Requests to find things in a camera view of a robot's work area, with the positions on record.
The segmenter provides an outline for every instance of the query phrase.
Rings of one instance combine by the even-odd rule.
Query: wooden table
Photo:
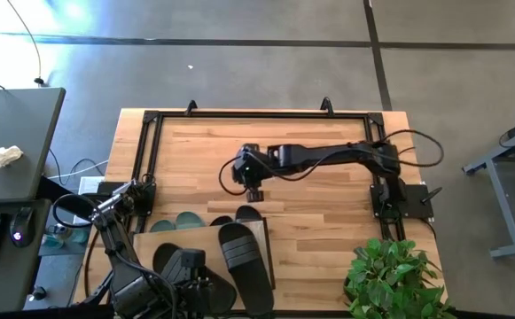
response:
[[[144,109],[121,110],[105,174],[107,181],[126,182],[131,177],[143,113]],[[383,112],[383,117],[387,134],[409,128],[404,112]],[[150,132],[147,145],[150,145],[153,129]],[[246,204],[246,199],[223,191],[217,174],[222,164],[233,158],[244,143],[257,143],[266,150],[273,144],[322,146],[359,141],[364,136],[362,122],[354,120],[165,119],[155,170],[157,195],[147,229],[156,221],[174,219],[183,211],[195,212],[207,223],[220,215],[234,215],[239,206]],[[399,150],[413,145],[409,134],[393,136],[391,142]],[[147,166],[148,157],[146,153],[143,168]],[[417,160],[414,151],[405,152],[402,159]],[[226,186],[240,189],[240,185],[231,181],[230,170],[225,172]],[[403,165],[401,178],[406,183],[419,183],[418,168]],[[268,220],[277,283],[276,310],[346,309],[342,282],[355,257],[352,250],[365,246],[371,237],[381,237],[378,220],[372,217],[370,184],[371,173],[355,164],[319,167],[297,183],[279,179],[263,182],[265,201],[252,206]],[[440,265],[428,226],[418,220],[405,220],[404,228],[407,238],[416,241],[417,247],[428,251],[429,259]],[[151,266],[150,261],[142,263]],[[91,256],[92,291],[109,269],[100,243]],[[444,284],[441,274],[435,283]],[[83,299],[83,276],[80,276],[74,301]]]

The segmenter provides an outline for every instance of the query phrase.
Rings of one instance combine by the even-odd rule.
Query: crumpled tissue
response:
[[[9,165],[14,160],[18,160],[22,155],[23,151],[15,145],[8,149],[0,147],[0,168]]]

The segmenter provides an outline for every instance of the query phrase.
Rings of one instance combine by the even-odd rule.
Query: gray floor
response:
[[[515,43],[515,0],[374,0],[379,40],[414,43]],[[32,31],[48,35],[141,38],[369,41],[359,0],[205,2],[34,1],[18,9]],[[0,2],[0,31],[21,32]],[[306,108],[329,96],[337,109],[381,110],[371,49],[215,46],[39,45],[43,78],[67,90],[52,149],[68,171],[82,157],[106,160],[122,107]],[[31,43],[0,36],[0,83],[34,87]],[[515,315],[515,257],[492,261],[510,243],[488,176],[460,167],[515,125],[515,51],[383,50],[394,110],[446,149],[422,169],[431,187],[435,228],[453,304]],[[433,160],[419,140],[420,161]],[[55,168],[49,159],[51,174]],[[77,178],[69,188],[77,188]],[[78,262],[43,263],[38,283],[62,291],[27,307],[66,304]],[[50,266],[64,268],[57,278]]]

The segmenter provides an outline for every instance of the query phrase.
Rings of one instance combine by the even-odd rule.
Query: computer mouse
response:
[[[32,207],[22,207],[11,219],[9,235],[17,247],[26,247],[35,238],[33,211]]]

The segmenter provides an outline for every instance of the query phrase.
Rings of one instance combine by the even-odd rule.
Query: slide sandal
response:
[[[240,206],[236,212],[236,222],[255,222],[262,219],[257,209],[248,205]]]
[[[275,303],[269,276],[253,232],[240,223],[223,225],[218,232],[228,271],[251,315],[265,315]]]
[[[186,230],[190,228],[204,227],[206,223],[193,212],[181,212],[176,217],[176,228],[178,230]]]
[[[210,224],[210,226],[218,226],[218,225],[225,225],[229,222],[233,222],[233,220],[231,219],[231,217],[225,215],[225,216],[220,216],[216,219],[214,219],[214,221]]]
[[[172,284],[187,281],[190,279],[190,271],[182,266],[182,255],[183,249],[179,246],[170,243],[162,244],[152,257],[152,269]],[[236,289],[210,268],[206,268],[206,276],[212,286],[205,296],[205,302],[199,302],[199,295],[195,290],[184,291],[183,297],[186,304],[193,306],[190,311],[207,315],[219,315],[230,311],[238,297]]]
[[[169,220],[161,220],[158,222],[155,222],[152,226],[149,232],[157,232],[157,231],[168,231],[168,230],[175,230],[175,224],[172,223]]]

